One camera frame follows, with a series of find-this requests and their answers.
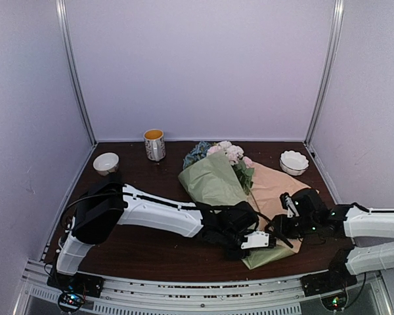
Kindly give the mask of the blue hydrangea stem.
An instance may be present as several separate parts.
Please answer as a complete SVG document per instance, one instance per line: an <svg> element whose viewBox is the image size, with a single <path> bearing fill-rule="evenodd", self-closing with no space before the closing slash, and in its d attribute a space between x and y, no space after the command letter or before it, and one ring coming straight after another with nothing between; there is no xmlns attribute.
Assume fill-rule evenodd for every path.
<svg viewBox="0 0 394 315"><path fill-rule="evenodd" d="M207 156L208 150L212 147L212 143L207 141L200 141L193 147L193 149L183 159L183 170L190 167L192 164L204 159Z"/></svg>

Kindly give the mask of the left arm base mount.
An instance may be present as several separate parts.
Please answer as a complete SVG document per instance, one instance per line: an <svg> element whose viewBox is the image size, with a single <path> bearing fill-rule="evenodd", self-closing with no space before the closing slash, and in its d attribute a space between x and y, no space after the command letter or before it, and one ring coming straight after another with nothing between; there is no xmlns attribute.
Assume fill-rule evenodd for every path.
<svg viewBox="0 0 394 315"><path fill-rule="evenodd" d="M47 279L47 285L60 291L57 305L65 313L77 312L87 297L99 298L104 285L104 278L76 273L68 276L53 272Z"/></svg>

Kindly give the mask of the green and peach wrapping paper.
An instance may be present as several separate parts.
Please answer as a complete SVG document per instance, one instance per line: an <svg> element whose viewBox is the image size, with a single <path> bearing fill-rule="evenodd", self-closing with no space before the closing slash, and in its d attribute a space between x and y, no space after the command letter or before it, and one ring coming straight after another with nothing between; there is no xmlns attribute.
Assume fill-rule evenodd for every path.
<svg viewBox="0 0 394 315"><path fill-rule="evenodd" d="M227 159L219 153L211 157L195 157L187 154L179 181L193 201L209 205L235 205L247 201L269 219L285 213L280 195L294 194L308 187L291 176L253 162L251 192L244 193Z"/></svg>

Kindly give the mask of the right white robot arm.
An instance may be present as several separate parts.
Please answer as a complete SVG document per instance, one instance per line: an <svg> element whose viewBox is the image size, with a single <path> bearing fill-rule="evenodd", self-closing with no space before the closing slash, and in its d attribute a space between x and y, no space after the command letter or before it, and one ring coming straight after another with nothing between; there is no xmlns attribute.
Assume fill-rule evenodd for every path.
<svg viewBox="0 0 394 315"><path fill-rule="evenodd" d="M273 230L278 238L384 238L385 243L339 249L327 271L301 279L307 296L343 289L357 283L357 276L371 271L394 268L394 209L374 209L338 204L329 209L316 190L304 188L293 195L280 196L284 214L275 215Z"/></svg>

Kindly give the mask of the white rose stem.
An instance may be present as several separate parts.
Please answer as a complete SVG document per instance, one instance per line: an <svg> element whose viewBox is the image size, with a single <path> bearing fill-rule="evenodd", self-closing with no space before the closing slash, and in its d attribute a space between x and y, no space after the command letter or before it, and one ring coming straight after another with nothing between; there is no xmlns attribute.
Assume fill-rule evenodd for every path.
<svg viewBox="0 0 394 315"><path fill-rule="evenodd" d="M255 174L253 161L244 154L242 147L230 141L224 140L218 142L215 146L227 157L244 193L251 199L254 199L252 193L253 176Z"/></svg>

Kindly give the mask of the pink rose stem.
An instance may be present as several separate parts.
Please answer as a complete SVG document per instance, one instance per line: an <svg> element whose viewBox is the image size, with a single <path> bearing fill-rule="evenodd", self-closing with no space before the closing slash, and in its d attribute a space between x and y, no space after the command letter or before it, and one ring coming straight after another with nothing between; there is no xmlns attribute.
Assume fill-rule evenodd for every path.
<svg viewBox="0 0 394 315"><path fill-rule="evenodd" d="M218 145L218 144L211 146L211 147L207 150L207 156L210 156L210 155L212 155L212 154L214 154L214 153L217 153L217 152L224 152L223 147L220 146L220 145Z"/></svg>

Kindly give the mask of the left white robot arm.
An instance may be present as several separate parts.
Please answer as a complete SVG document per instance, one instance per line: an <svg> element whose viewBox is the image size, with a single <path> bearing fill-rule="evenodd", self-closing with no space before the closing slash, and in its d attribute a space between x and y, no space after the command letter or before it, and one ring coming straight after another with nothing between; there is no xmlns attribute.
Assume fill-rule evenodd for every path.
<svg viewBox="0 0 394 315"><path fill-rule="evenodd" d="M60 241L55 279L66 291L81 286L77 270L88 251L105 242L117 225L144 226L186 238L199 237L220 245L236 259L250 249L265 245L269 237L257 230L259 217L251 205L184 203L147 194L123 184L117 174L106 175L68 206L70 220L62 219L66 231Z"/></svg>

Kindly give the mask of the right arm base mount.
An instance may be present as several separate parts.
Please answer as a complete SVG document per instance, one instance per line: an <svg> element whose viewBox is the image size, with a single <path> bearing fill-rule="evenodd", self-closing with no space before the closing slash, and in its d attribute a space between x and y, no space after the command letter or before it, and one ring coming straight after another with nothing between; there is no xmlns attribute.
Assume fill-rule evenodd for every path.
<svg viewBox="0 0 394 315"><path fill-rule="evenodd" d="M357 284L357 277L325 271L308 274L303 276L300 281L306 297L319 296L321 304L326 310L338 312L349 306L347 289Z"/></svg>

